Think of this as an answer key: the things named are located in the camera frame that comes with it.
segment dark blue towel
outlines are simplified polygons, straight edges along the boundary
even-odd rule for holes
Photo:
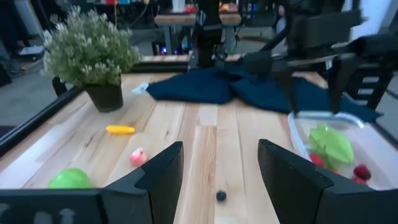
[[[258,79],[256,75],[245,73],[241,65],[194,70],[152,83],[147,91],[156,100],[224,104],[240,97],[247,104],[264,110],[292,111],[289,101],[272,77]],[[294,78],[294,91],[299,111],[329,111],[327,90],[304,78]],[[341,100],[341,111],[354,114],[365,122],[381,116],[345,97]]]

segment red toy fruit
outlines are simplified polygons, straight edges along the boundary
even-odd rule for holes
[[[364,181],[368,181],[372,177],[371,172],[364,164],[361,164],[361,165],[358,165],[357,167],[355,167],[354,175]]]
[[[326,168],[325,162],[319,155],[312,153],[312,154],[310,154],[310,159],[314,164],[316,164],[322,168]]]
[[[352,180],[359,184],[366,184],[365,181],[359,177],[353,177]]]
[[[195,13],[196,9],[195,6],[187,6],[185,8],[185,13]]]
[[[145,153],[143,148],[138,148],[136,149],[131,155],[130,155],[130,163],[135,166],[135,167],[140,167],[144,163],[148,161],[148,156]]]

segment green ball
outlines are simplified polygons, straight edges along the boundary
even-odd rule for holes
[[[85,189],[90,188],[88,175],[81,169],[66,169],[56,175],[50,182],[50,189]]]

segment red object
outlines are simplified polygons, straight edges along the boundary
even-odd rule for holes
[[[116,0],[105,0],[105,4],[109,5],[114,5],[116,3]]]
[[[222,4],[220,11],[221,12],[227,12],[229,10],[229,6],[227,4]]]
[[[194,13],[195,11],[195,6],[188,6],[185,8],[185,13]]]
[[[135,166],[135,167],[140,167],[144,163],[148,161],[148,156],[144,152],[143,148],[138,148],[136,149],[131,155],[130,155],[130,163]]]
[[[310,159],[314,164],[316,164],[322,168],[326,168],[325,162],[319,155],[312,153],[312,154],[310,154]]]
[[[359,184],[366,184],[366,182],[363,179],[359,178],[359,177],[353,177],[352,180],[357,182],[357,183],[359,183]]]
[[[364,181],[368,181],[372,177],[370,170],[364,164],[355,167],[354,175],[360,179],[363,179]]]

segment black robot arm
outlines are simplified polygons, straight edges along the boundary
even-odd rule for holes
[[[349,11],[341,11],[342,0],[279,0],[277,4],[285,8],[285,29],[260,51],[246,54],[243,64],[248,73],[272,75],[278,80],[295,113],[299,112],[292,85],[295,71],[331,62],[327,80],[330,111],[338,113],[342,93],[362,63],[371,59],[387,65],[398,58],[396,35],[369,35],[335,47],[349,42],[351,28],[362,24],[360,0],[353,0]],[[287,51],[271,55],[284,38]]]
[[[216,46],[221,44],[223,35],[219,15],[220,2],[217,0],[197,0],[198,10],[192,39],[198,52],[198,67],[214,66],[212,57]]]

